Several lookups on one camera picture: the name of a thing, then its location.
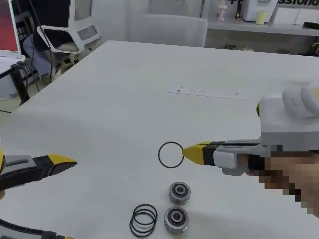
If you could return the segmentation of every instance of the monitor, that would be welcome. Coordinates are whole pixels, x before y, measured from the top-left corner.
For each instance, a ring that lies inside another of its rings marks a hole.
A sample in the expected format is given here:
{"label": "monitor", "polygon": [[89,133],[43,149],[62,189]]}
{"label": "monitor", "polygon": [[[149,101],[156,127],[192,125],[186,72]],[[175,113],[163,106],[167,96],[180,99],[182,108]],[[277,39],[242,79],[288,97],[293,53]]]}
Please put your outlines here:
{"label": "monitor", "polygon": [[0,0],[0,57],[21,58],[11,0]]}

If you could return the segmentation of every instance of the white table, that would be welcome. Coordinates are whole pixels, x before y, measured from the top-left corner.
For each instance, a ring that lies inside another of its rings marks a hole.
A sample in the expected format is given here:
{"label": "white table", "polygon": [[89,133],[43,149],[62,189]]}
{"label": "white table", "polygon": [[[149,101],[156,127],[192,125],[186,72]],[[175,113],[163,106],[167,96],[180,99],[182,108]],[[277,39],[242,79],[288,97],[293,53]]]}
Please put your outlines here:
{"label": "white table", "polygon": [[[293,196],[264,190],[257,178],[224,176],[185,160],[166,169],[159,147],[175,140],[257,138],[256,102],[266,92],[318,78],[312,57],[109,41],[12,113],[0,128],[5,154],[58,153],[78,165],[7,191],[1,218],[76,239],[134,238],[132,210],[154,205],[152,239],[163,226],[168,188],[186,182],[185,239],[312,239],[319,219]],[[249,90],[251,101],[169,94],[173,86]],[[179,161],[172,147],[166,163]]]}

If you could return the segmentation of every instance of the o-ring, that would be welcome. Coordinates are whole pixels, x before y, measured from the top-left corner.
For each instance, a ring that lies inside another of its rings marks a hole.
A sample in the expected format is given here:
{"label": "o-ring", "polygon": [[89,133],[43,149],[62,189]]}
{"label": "o-ring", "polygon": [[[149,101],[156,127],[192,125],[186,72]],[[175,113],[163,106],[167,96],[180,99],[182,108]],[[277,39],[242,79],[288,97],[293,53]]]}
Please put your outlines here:
{"label": "o-ring", "polygon": [[[141,212],[143,212],[142,213],[143,215],[148,215],[148,216],[150,216],[149,213],[151,213],[153,215],[153,221],[151,221],[150,223],[141,223],[140,221],[138,221],[135,217],[138,216],[138,215],[141,215]],[[147,209],[147,208],[139,209],[137,211],[134,211],[132,218],[137,224],[139,224],[141,226],[149,226],[149,225],[153,224],[157,220],[157,217],[155,216],[155,213],[152,210]]]}
{"label": "o-ring", "polygon": [[[147,215],[149,216],[152,221],[150,223],[141,223],[140,221],[138,221],[136,219],[136,216],[138,215]],[[146,238],[149,235],[151,235],[153,233],[153,231],[155,230],[155,226],[156,226],[156,222],[157,222],[157,218],[158,218],[158,212],[156,210],[156,208],[150,204],[141,204],[138,205],[134,210],[133,210],[133,215],[132,218],[130,220],[130,230],[132,232],[132,234],[134,236],[136,236],[137,238]],[[137,225],[141,225],[141,226],[151,226],[148,227],[147,229],[141,231],[139,229],[136,228],[136,224],[134,225],[134,221]]]}
{"label": "o-ring", "polygon": [[160,161],[161,165],[163,165],[165,168],[177,168],[177,167],[179,167],[179,166],[181,165],[181,163],[183,163],[183,161],[184,161],[184,156],[181,158],[181,161],[180,161],[179,164],[176,165],[176,166],[167,166],[167,165],[163,164],[163,162],[162,162],[161,159],[160,159],[160,151],[161,151],[161,149],[162,149],[165,145],[167,145],[167,144],[169,144],[169,143],[176,144],[176,145],[178,145],[178,146],[181,148],[181,150],[183,150],[183,147],[182,147],[179,143],[177,143],[177,142],[174,142],[174,141],[166,142],[165,144],[163,144],[163,145],[159,148],[159,152],[158,152],[159,161]]}

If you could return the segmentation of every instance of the pixelated hand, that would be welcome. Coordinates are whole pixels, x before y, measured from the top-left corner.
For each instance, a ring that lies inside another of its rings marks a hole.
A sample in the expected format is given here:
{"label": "pixelated hand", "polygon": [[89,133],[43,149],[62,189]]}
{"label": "pixelated hand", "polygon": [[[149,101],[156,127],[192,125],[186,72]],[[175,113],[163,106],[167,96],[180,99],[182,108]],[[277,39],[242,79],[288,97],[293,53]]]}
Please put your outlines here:
{"label": "pixelated hand", "polygon": [[282,189],[289,195],[291,189],[301,192],[298,200],[309,214],[319,218],[319,154],[312,152],[275,152],[265,159],[265,170],[249,175],[258,176],[265,189]]}

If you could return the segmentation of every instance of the black cable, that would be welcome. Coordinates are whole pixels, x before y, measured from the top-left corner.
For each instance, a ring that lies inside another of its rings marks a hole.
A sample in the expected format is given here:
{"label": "black cable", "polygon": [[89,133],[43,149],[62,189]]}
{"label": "black cable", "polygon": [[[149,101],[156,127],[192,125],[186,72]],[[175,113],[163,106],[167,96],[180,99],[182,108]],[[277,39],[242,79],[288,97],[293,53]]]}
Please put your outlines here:
{"label": "black cable", "polygon": [[40,21],[39,21],[38,15],[36,14],[36,11],[35,11],[34,6],[33,6],[33,3],[32,3],[32,0],[29,0],[29,2],[30,2],[30,5],[31,5],[31,8],[32,8],[32,11],[33,11],[33,13],[34,13],[34,15],[35,15],[36,21],[37,21],[37,23],[38,23],[38,25],[39,25],[39,27],[40,27],[40,30],[41,30],[41,32],[42,32],[44,38],[45,38],[45,41],[46,41],[46,43],[47,43],[47,45],[48,45],[48,47],[49,47],[49,51],[50,51],[50,63],[51,63],[50,81],[49,81],[49,82],[51,83],[51,82],[52,82],[52,70],[53,70],[53,65],[52,65],[52,49],[51,49],[51,46],[50,46],[49,39],[48,39],[47,36],[45,35],[44,30],[43,30],[43,28],[42,28],[42,25],[41,25],[41,23],[40,23]]}
{"label": "black cable", "polygon": [[8,114],[11,114],[12,112],[10,111],[4,111],[4,110],[0,110],[0,112],[4,112],[4,113],[8,113]]}
{"label": "black cable", "polygon": [[[15,3],[16,3],[16,5],[17,5],[17,7],[18,7],[18,10],[19,10],[19,12],[20,12],[20,15],[22,16],[22,10],[21,10],[21,6],[20,6],[20,4],[19,4],[19,1],[18,1],[18,0],[15,0]],[[23,23],[24,23],[25,28],[26,28],[26,30],[27,30],[28,36],[30,37],[30,40],[31,40],[31,42],[32,42],[32,47],[33,47],[33,48],[32,48],[32,57],[31,57],[31,63],[30,63],[30,64],[31,64],[31,66],[33,66],[35,45],[34,45],[34,43],[33,43],[33,39],[31,38],[30,28],[29,28],[28,24],[26,24],[26,21],[25,21],[25,19],[24,19],[23,16],[22,16],[22,20],[23,20]],[[31,69],[31,74],[32,74],[33,80],[34,80],[34,82],[35,82],[36,88],[37,88],[38,92],[40,92],[38,83],[36,82],[36,78],[35,78],[35,76],[34,76],[34,73],[33,73],[33,70],[32,70],[32,69]]]}
{"label": "black cable", "polygon": [[159,161],[160,161],[161,165],[163,165],[165,168],[177,168],[177,167],[179,167],[179,166],[181,165],[181,163],[183,163],[183,161],[184,161],[184,156],[181,158],[181,161],[180,161],[179,164],[176,165],[176,166],[167,166],[167,165],[165,165],[165,164],[161,161],[161,159],[160,159],[160,151],[161,151],[161,149],[162,149],[165,145],[170,144],[170,143],[173,143],[173,144],[178,145],[178,146],[181,148],[181,150],[183,151],[183,147],[182,147],[179,143],[173,142],[173,141],[166,142],[165,144],[163,144],[163,145],[159,148],[159,152],[158,152]]}

